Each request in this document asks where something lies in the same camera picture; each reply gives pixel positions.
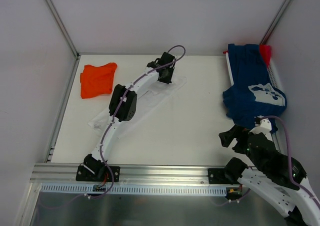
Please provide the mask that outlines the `white t shirt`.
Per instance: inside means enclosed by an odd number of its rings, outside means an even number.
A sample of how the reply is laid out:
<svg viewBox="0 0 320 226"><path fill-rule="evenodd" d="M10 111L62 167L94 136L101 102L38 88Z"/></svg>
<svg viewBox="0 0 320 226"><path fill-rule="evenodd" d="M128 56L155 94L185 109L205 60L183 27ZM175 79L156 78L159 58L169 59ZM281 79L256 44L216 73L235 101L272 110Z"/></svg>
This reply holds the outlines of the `white t shirt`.
<svg viewBox="0 0 320 226"><path fill-rule="evenodd" d="M126 122L120 129L118 138L124 137L126 134L136 128L142 121L150 116L157 107L163 104L174 93L176 93L187 82L184 76L174 75L171 84L156 82L148 87L148 90L141 96L138 96L136 112L132 120ZM99 136L101 136L109 120L109 110L105 108L95 118L88 122L88 126Z"/></svg>

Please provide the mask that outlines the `orange t shirt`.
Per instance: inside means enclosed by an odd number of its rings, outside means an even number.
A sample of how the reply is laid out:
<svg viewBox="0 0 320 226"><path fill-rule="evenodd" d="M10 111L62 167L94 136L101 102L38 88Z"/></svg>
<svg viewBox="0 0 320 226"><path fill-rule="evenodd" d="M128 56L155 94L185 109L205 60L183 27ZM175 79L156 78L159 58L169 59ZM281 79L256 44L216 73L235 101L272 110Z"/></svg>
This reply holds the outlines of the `orange t shirt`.
<svg viewBox="0 0 320 226"><path fill-rule="evenodd" d="M107 63L103 66L85 65L80 74L80 96L82 99L94 98L113 92L117 64Z"/></svg>

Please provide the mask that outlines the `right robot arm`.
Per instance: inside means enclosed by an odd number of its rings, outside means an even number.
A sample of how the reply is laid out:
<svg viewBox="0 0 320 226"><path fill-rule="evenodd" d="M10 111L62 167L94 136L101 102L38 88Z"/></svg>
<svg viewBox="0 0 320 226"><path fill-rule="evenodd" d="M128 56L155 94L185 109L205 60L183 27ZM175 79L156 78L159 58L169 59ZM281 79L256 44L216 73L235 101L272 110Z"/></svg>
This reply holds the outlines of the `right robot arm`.
<svg viewBox="0 0 320 226"><path fill-rule="evenodd" d="M320 201L313 195L307 173L294 158L277 151L267 138L270 126L256 126L249 130L234 125L218 136L223 147L244 154L255 166L250 168L233 157L224 167L224 179L239 183L254 191L281 214L287 225L319 225Z"/></svg>

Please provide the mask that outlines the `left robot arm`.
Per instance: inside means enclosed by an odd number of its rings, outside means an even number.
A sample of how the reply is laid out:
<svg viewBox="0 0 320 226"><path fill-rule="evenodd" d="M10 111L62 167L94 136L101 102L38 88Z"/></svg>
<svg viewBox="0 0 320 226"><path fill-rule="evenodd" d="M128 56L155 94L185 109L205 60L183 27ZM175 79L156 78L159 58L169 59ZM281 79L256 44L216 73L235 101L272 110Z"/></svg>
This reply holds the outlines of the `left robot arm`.
<svg viewBox="0 0 320 226"><path fill-rule="evenodd" d="M170 84L175 69L175 57L164 52L160 58L147 64L143 73L133 82L127 85L118 84L115 86L108 106L108 122L98 144L88 154L83 165L87 175L94 181L104 177L105 162L108 159L112 145L114 144L120 128L125 122L133 119L138 97L143 95L148 87L156 82Z"/></svg>

